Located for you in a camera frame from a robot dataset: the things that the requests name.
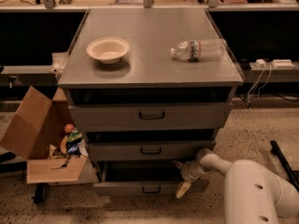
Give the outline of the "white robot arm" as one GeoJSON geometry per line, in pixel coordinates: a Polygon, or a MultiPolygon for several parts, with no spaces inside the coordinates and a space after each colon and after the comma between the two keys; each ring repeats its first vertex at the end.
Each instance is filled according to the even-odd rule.
{"type": "Polygon", "coordinates": [[[297,189],[255,161],[230,162],[203,148],[194,160],[174,164],[182,178],[178,198],[210,171],[224,177],[225,224],[279,224],[281,217],[294,217],[299,213],[297,189]]]}

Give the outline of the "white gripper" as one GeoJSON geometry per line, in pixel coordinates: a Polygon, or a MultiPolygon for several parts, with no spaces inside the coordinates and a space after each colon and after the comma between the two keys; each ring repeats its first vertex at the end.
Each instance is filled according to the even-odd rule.
{"type": "Polygon", "coordinates": [[[181,177],[184,180],[178,184],[176,193],[176,197],[180,199],[191,187],[192,184],[190,182],[198,180],[202,175],[208,172],[208,169],[201,165],[197,160],[187,161],[185,163],[180,161],[172,162],[180,170],[181,177]]]}

